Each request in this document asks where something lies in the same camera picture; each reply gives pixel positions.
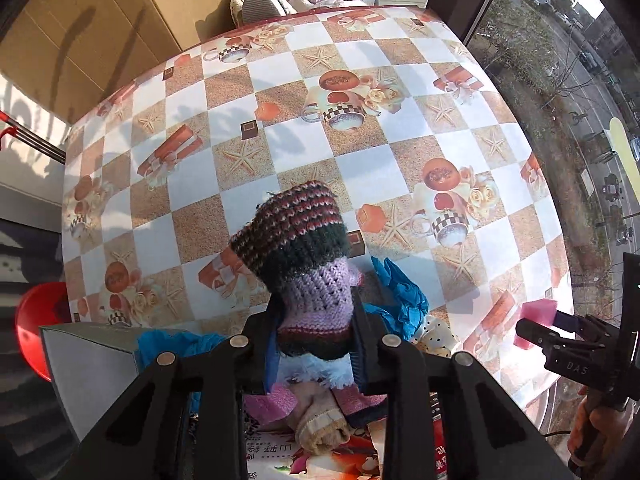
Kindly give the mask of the person's right hand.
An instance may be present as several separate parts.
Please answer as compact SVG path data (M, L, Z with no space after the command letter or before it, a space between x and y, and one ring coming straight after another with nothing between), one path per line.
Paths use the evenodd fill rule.
M567 441L567 449L574 455L582 446L585 426L590 422L594 429L598 430L599 439L602 441L600 448L592 448L590 454L595 462L604 462L608 456L620 445L634 418L634 401L629 401L623 411L607 406L598 406L592 411L587 411L587 399L589 389L582 386L578 394L582 397L577 409L570 437Z

